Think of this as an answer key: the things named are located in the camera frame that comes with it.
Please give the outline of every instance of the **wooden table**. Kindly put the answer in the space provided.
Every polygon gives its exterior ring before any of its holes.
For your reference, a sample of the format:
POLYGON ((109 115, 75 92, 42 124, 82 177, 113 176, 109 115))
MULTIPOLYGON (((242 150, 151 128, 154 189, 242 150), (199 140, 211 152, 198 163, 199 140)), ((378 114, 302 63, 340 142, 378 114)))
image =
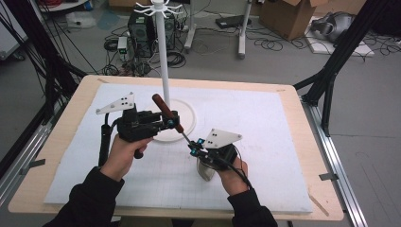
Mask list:
MULTIPOLYGON (((59 122, 48 137, 37 160, 45 159, 44 166, 31 168, 9 204, 10 212, 55 214, 61 205, 46 204, 44 197, 55 176, 63 153, 72 141, 78 125, 102 83, 123 83, 162 86, 160 79, 88 76, 83 79, 59 122)), ((277 219, 288 220, 341 220, 343 212, 330 181, 322 181, 320 174, 327 172, 314 135, 305 116, 295 89, 290 85, 224 82, 207 80, 171 79, 170 87, 236 89, 277 93, 286 113, 294 147, 297 151, 313 212, 307 215, 274 214, 277 219)), ((157 218, 210 218, 229 219, 231 211, 182 210, 163 208, 116 207, 116 216, 157 218)))

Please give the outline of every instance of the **metal rail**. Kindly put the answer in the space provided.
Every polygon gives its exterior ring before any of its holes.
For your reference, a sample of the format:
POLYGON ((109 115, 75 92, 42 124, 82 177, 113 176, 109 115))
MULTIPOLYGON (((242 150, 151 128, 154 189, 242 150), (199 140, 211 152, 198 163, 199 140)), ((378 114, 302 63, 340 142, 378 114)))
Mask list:
POLYGON ((353 222, 355 227, 367 227, 368 224, 366 223, 365 217, 362 214, 362 210, 360 209, 359 203, 357 202, 357 198, 350 185, 350 182, 348 181, 348 177, 345 173, 345 170, 342 167, 342 163, 337 153, 337 150, 334 147, 333 140, 331 139, 331 137, 327 137, 325 135, 324 130, 321 127, 322 115, 320 110, 318 107, 314 106, 308 106, 308 109, 310 110, 310 113, 314 121, 313 123, 321 139, 325 157, 328 164, 331 167, 331 171, 333 174, 337 174, 337 176, 339 177, 335 181, 335 183, 337 184, 340 190, 350 220, 353 222))

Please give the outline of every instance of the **red wooden handle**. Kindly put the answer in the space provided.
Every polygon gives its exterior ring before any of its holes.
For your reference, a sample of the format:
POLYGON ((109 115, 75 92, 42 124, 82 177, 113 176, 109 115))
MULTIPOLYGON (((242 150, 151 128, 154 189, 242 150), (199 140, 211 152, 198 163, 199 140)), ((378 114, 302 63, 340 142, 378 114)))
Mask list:
MULTIPOLYGON (((159 107, 160 111, 166 116, 166 117, 174 117, 174 114, 170 109, 167 107, 166 103, 163 101, 163 99, 159 96, 159 94, 155 94, 151 97, 156 103, 156 105, 159 107)), ((183 133, 183 126, 179 124, 176 126, 176 130, 178 133, 183 133)))

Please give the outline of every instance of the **black jacket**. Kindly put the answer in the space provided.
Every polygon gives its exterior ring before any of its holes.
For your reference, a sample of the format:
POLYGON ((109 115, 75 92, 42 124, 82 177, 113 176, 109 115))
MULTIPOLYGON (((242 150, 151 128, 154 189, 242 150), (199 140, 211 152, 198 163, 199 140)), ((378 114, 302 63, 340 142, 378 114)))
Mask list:
MULTIPOLYGON (((115 198, 123 185, 124 180, 118 183, 93 168, 83 183, 73 187, 69 202, 44 227, 111 226, 115 198)), ((234 208, 235 227, 277 226, 269 209, 260 205, 254 189, 229 197, 228 201, 234 208)))

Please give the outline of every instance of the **hand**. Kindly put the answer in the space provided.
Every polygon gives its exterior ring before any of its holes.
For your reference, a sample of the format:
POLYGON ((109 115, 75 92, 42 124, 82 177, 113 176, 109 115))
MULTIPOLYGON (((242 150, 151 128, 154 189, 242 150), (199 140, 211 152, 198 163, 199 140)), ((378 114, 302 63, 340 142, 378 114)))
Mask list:
MULTIPOLYGON (((233 166, 235 168, 241 168, 241 163, 242 163, 242 169, 244 170, 245 174, 248 176, 248 165, 247 163, 241 161, 238 157, 235 158, 233 162, 233 166)), ((239 194, 244 191, 248 191, 249 188, 244 181, 242 181, 242 178, 238 176, 237 173, 234 171, 230 170, 222 170, 222 171, 217 171, 218 175, 221 178, 221 182, 223 183, 224 189, 227 191, 227 193, 230 196, 239 194)))
POLYGON ((118 134, 115 136, 109 158, 100 172, 119 182, 128 173, 132 165, 133 154, 137 149, 144 152, 153 138, 143 139, 129 143, 122 140, 118 134))

